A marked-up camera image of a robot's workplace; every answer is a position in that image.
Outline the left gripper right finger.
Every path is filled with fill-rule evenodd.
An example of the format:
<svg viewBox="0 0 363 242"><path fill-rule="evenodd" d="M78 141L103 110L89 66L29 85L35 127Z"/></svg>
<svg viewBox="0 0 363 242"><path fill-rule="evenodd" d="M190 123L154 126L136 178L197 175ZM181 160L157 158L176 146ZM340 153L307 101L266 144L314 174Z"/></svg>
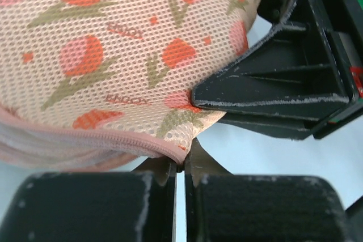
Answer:
<svg viewBox="0 0 363 242"><path fill-rule="evenodd" d="M188 241L353 241L333 187L316 176L234 175L194 139L184 161Z"/></svg>

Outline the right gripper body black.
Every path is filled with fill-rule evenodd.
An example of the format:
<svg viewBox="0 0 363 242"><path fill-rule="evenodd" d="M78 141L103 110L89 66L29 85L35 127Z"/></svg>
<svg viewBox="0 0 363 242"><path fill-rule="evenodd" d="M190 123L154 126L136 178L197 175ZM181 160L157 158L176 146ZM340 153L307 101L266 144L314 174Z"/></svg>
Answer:
<svg viewBox="0 0 363 242"><path fill-rule="evenodd" d="M332 30L326 32L349 103L317 122L306 121L288 129L286 137L322 139L362 116L362 0L320 0Z"/></svg>

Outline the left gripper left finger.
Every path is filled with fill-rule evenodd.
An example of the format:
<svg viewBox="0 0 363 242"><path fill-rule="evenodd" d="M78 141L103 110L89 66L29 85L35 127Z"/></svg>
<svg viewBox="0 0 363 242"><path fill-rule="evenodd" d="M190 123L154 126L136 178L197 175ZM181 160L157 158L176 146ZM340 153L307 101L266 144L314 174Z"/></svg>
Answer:
<svg viewBox="0 0 363 242"><path fill-rule="evenodd" d="M26 178L1 224L2 241L174 241L176 164L130 172L44 172Z"/></svg>

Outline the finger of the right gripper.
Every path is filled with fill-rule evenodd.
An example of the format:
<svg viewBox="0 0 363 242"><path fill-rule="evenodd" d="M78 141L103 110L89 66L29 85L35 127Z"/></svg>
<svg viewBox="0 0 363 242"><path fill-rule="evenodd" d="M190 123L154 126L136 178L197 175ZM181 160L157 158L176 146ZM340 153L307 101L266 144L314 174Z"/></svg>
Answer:
<svg viewBox="0 0 363 242"><path fill-rule="evenodd" d="M312 134L318 120L266 116L251 113L226 113L219 123L236 126L273 138L304 140Z"/></svg>
<svg viewBox="0 0 363 242"><path fill-rule="evenodd" d="M197 107L298 119L321 119L349 103L326 32L320 0L261 0L269 32L248 51L198 84Z"/></svg>

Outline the pink floral mesh laundry bag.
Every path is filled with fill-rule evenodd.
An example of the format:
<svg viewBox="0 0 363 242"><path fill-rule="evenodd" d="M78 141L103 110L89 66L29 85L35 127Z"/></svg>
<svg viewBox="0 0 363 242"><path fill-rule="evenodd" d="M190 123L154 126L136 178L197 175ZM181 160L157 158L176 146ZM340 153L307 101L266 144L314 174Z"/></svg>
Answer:
<svg viewBox="0 0 363 242"><path fill-rule="evenodd" d="M1 160L186 158L224 112L191 89L248 49L260 0L1 0Z"/></svg>

